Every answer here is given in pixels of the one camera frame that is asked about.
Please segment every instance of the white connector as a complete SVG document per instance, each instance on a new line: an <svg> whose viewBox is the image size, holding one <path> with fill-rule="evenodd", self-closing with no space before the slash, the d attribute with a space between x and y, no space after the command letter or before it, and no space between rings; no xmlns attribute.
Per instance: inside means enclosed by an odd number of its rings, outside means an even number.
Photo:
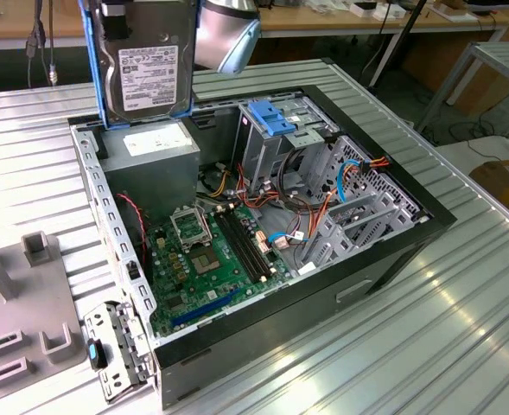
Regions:
<svg viewBox="0 0 509 415"><path fill-rule="evenodd" d="M50 65L48 79L50 80L50 85L56 86L58 84L58 74L56 73L56 66L53 64Z"/></svg>

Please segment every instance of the motherboard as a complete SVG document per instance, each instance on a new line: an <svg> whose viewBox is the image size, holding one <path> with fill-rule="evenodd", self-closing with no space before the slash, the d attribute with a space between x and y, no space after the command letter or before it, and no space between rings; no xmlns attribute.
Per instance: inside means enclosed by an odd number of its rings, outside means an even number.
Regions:
<svg viewBox="0 0 509 415"><path fill-rule="evenodd" d="M158 304L150 322L161 335L292 279L245 206L182 209L150 229L148 239Z"/></svg>

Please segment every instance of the blue latch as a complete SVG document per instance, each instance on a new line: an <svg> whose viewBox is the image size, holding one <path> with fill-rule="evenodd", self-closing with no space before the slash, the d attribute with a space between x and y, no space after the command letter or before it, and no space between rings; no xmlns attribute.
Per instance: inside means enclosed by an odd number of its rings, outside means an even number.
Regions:
<svg viewBox="0 0 509 415"><path fill-rule="evenodd" d="M97 348L94 344L89 345L89 358L94 360L97 358Z"/></svg>
<svg viewBox="0 0 509 415"><path fill-rule="evenodd" d="M261 124L265 125L268 134L272 137L296 131L293 124L289 124L284 116L268 100L252 101L248 104L252 115Z"/></svg>

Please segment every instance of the pci slot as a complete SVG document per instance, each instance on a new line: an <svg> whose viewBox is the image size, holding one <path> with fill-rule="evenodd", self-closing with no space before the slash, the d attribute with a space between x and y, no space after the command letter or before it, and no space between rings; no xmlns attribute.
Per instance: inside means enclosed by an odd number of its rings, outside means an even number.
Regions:
<svg viewBox="0 0 509 415"><path fill-rule="evenodd" d="M260 281L261 277L269 278L271 275L270 267L265 263L262 254L248 237L239 219L229 212L216 214L214 219L226 237L227 243L245 268L251 282L255 284Z"/></svg>
<svg viewBox="0 0 509 415"><path fill-rule="evenodd" d="M217 300L214 300L211 303L201 305L198 309L189 311L188 313L185 313L182 316L172 318L171 322L174 326L179 326L180 324L190 322L191 320L194 320L197 317L204 316L210 311L214 311L225 305L228 305L231 302L232 297L235 295L235 293L236 291L230 292L225 297L218 298Z"/></svg>

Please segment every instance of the yellow wire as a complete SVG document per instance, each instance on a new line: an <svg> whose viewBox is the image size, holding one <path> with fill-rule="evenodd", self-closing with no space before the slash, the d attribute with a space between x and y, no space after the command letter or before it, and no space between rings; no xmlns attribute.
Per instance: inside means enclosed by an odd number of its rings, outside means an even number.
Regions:
<svg viewBox="0 0 509 415"><path fill-rule="evenodd" d="M220 186L218 187L218 189L213 192L211 195L209 195L210 197L218 197L219 195L221 195L223 193L223 191L226 189L226 178L229 176L229 172L227 170L224 171L222 177L221 177L221 184Z"/></svg>

